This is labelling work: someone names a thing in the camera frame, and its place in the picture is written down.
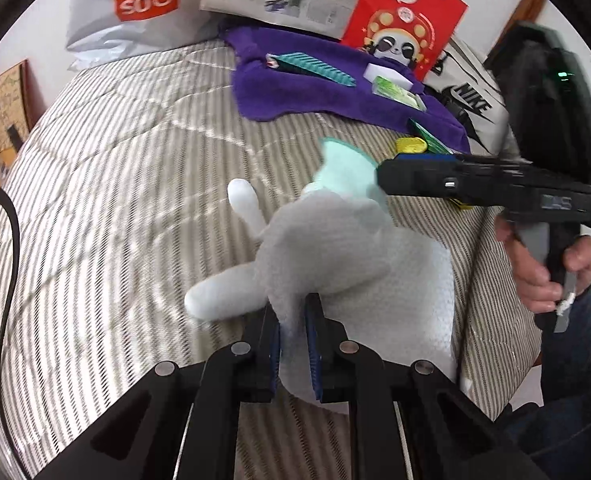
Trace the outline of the person's right hand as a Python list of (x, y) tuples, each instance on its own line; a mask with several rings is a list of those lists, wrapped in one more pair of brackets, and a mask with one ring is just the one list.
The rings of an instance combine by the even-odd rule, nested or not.
[[(550, 279), (545, 266), (533, 258), (500, 214), (495, 219), (495, 235), (509, 258), (517, 295), (524, 307), (536, 314), (555, 310), (563, 297), (562, 286)], [(591, 286), (591, 236), (580, 236), (565, 251), (563, 262), (569, 273), (576, 274), (575, 293), (582, 295)]]

